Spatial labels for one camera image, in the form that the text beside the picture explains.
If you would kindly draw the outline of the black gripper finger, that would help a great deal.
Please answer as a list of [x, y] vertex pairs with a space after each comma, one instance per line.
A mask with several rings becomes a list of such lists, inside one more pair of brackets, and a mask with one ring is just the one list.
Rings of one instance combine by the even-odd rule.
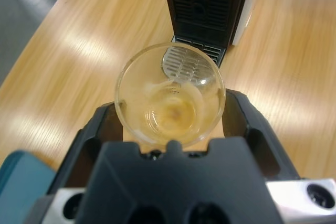
[[271, 125], [245, 94], [226, 90], [222, 125], [225, 137], [240, 136], [245, 139], [267, 180], [301, 178]]
[[98, 107], [88, 123], [77, 132], [48, 193], [55, 194], [61, 188], [85, 188], [102, 145], [122, 141], [123, 126], [114, 103]]

